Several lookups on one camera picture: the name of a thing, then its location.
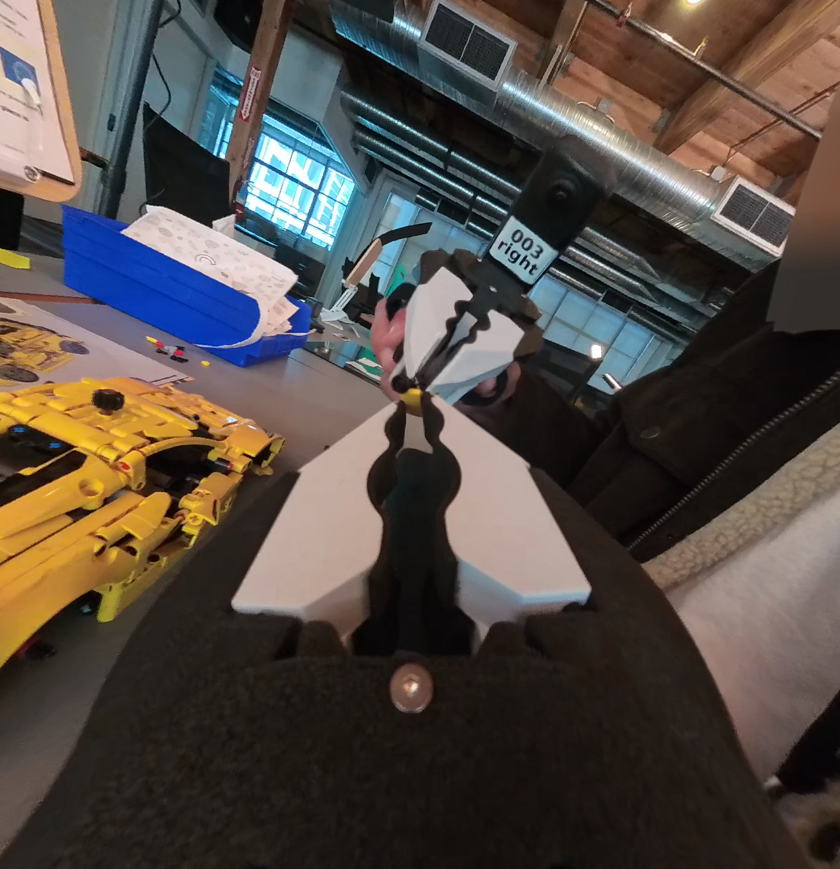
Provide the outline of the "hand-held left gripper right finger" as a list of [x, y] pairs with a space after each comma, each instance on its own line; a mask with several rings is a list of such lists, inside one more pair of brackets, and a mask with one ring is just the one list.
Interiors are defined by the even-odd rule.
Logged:
[[429, 651], [470, 655], [492, 625], [585, 604], [588, 579], [530, 465], [439, 398], [422, 398], [422, 421], [433, 488], [422, 517]]

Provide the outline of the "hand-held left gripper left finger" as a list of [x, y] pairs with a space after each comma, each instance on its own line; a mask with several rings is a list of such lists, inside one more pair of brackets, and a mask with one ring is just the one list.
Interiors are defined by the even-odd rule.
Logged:
[[302, 467], [232, 597], [234, 612], [325, 623], [353, 655], [390, 651], [382, 618], [392, 586], [377, 586], [374, 573], [388, 559], [386, 505], [407, 416], [402, 403], [389, 405]]

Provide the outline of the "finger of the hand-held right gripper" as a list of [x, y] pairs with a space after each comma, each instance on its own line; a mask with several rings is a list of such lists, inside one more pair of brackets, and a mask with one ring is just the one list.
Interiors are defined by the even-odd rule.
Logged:
[[459, 322], [456, 334], [429, 364], [429, 394], [454, 404], [482, 383], [494, 380], [514, 361], [522, 325], [498, 312], [483, 329]]
[[408, 382], [428, 393], [455, 393], [458, 381], [444, 369], [476, 325], [469, 312], [471, 290], [448, 267], [420, 284], [408, 301], [401, 355], [394, 382]]

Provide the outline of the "yellow toy brick car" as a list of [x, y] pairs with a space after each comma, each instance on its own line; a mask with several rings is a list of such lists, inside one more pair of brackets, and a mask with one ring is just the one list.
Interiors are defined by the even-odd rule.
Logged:
[[[92, 393], [125, 396], [106, 416]], [[124, 377], [0, 393], [0, 671], [55, 650], [71, 607], [109, 623], [214, 533], [284, 437], [172, 384]]]

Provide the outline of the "person's right forearm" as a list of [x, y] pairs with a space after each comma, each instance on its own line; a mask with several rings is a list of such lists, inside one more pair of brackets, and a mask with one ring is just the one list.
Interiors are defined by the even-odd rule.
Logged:
[[499, 440], [565, 490], [592, 494], [633, 457], [618, 418], [586, 416], [518, 363], [497, 410]]

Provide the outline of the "grey desk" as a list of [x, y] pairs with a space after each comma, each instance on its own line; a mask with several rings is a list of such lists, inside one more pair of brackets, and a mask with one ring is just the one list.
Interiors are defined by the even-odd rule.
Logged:
[[[37, 307], [132, 351], [154, 358], [148, 335], [175, 336], [105, 305], [94, 304], [62, 281], [60, 261], [31, 255], [31, 270], [0, 265], [0, 295]], [[251, 368], [209, 353], [169, 367], [193, 377], [190, 390], [239, 411], [286, 439], [279, 468], [294, 469], [385, 406], [378, 386], [304, 350]], [[210, 368], [201, 366], [208, 360]], [[0, 673], [0, 856], [47, 794], [86, 724], [101, 686], [123, 646], [171, 574], [121, 614], [99, 624], [64, 614], [45, 633], [54, 657], [16, 662]]]

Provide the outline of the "person's right hand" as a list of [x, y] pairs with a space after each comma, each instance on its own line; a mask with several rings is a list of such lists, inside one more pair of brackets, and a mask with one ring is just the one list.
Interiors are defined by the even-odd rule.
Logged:
[[[370, 340], [374, 356], [382, 366], [382, 392], [388, 399], [399, 401], [400, 396], [390, 384], [390, 380], [395, 368], [395, 351], [402, 344], [404, 338], [406, 310], [399, 308], [394, 314], [390, 315], [388, 313], [387, 301], [387, 299], [383, 298], [378, 301], [375, 307]], [[504, 388], [497, 398], [495, 398], [496, 379], [491, 378], [479, 384], [458, 403], [468, 406], [467, 399], [469, 396], [477, 399], [494, 398], [493, 404], [504, 401], [514, 393], [521, 374], [520, 364], [512, 363], [504, 372]]]

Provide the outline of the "curved wood and black lamp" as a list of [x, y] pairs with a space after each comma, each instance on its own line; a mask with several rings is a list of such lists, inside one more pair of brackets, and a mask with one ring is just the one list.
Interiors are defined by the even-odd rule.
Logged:
[[408, 238], [425, 235], [432, 223], [414, 223], [405, 227], [391, 229], [376, 236], [355, 261], [345, 260], [342, 269], [343, 292], [330, 309], [321, 309], [317, 319], [322, 323], [339, 323], [347, 321], [346, 308], [359, 291], [363, 279], [369, 276], [374, 264], [380, 258], [383, 249], [390, 244], [407, 240]]

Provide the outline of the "white air vent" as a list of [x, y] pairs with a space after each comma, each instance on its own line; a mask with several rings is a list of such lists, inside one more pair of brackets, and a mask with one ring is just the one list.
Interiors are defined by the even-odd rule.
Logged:
[[421, 69], [479, 101], [492, 98], [511, 71], [518, 42], [453, 2], [430, 6], [417, 44]]
[[742, 177], [731, 177], [721, 187], [711, 220], [780, 258], [795, 218], [795, 207]]

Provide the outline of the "large window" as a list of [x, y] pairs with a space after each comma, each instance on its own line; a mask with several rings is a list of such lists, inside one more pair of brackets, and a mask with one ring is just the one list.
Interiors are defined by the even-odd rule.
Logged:
[[278, 129], [260, 136], [244, 203], [276, 228], [330, 250], [356, 188], [327, 140]]

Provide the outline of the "white patterned paper bag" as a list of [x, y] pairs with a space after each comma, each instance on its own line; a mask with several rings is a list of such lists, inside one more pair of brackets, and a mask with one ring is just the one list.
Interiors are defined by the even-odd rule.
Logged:
[[259, 314], [251, 336], [290, 334], [290, 318], [299, 307], [288, 299], [297, 276], [286, 266], [238, 242], [231, 234], [210, 228], [162, 206], [153, 206], [122, 234], [168, 258], [253, 299]]

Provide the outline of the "white shirt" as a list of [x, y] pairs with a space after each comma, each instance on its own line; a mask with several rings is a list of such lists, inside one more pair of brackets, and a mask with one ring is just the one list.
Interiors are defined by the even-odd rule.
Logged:
[[668, 598], [769, 778], [840, 690], [840, 487]]

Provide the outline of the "blue plastic bin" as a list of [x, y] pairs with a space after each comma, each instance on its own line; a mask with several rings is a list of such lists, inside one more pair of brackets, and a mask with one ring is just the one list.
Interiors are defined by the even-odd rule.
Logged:
[[296, 302], [290, 334], [251, 336], [259, 310], [248, 296], [122, 234], [126, 225], [62, 207], [64, 282], [152, 327], [241, 368], [303, 348], [311, 331], [308, 305]]

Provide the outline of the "open instruction booklet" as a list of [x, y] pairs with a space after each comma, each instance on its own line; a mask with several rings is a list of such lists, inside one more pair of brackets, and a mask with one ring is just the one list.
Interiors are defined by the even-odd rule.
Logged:
[[86, 377], [132, 378], [156, 386], [190, 379], [45, 310], [0, 298], [0, 392]]

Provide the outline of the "wooden instruction board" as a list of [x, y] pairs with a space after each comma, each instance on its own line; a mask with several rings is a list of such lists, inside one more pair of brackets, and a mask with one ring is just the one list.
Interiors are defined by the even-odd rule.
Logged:
[[53, 4], [0, 1], [0, 188], [64, 203], [81, 185]]

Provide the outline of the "silver air duct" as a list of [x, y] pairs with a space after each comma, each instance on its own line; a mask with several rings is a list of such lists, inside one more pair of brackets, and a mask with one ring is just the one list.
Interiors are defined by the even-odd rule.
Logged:
[[[712, 221], [710, 215], [725, 181], [688, 168], [588, 103], [578, 103], [553, 85], [543, 83], [520, 67], [515, 53], [511, 71], [502, 80], [499, 91], [481, 101], [425, 73], [419, 64], [417, 44], [432, 3], [424, 8], [410, 2], [383, 2], [383, 6], [393, 9], [382, 15], [365, 9], [359, 2], [329, 2], [328, 8], [339, 36], [524, 142], [540, 148], [556, 137], [578, 136], [616, 166], [620, 174], [618, 195], [659, 219], [688, 227]], [[477, 7], [453, 3], [512, 38], [495, 29], [487, 16], [480, 16]]]

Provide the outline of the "wooden post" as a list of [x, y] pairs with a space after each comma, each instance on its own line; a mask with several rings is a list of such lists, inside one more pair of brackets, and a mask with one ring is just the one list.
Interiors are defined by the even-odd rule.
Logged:
[[262, 15], [250, 51], [226, 155], [232, 197], [240, 192], [254, 159], [262, 117], [283, 53], [294, 5], [294, 1], [262, 3]]

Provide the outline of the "grey wall pipe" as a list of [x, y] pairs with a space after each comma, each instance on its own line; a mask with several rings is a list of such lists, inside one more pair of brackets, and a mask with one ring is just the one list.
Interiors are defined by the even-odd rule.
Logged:
[[134, 129], [142, 103], [156, 35], [160, 27], [163, 6], [163, 1], [143, 2], [139, 37], [130, 64], [129, 76], [122, 91], [109, 166], [102, 171], [101, 175], [101, 193], [97, 203], [97, 212], [109, 219], [117, 218], [121, 198], [126, 187], [127, 167]]

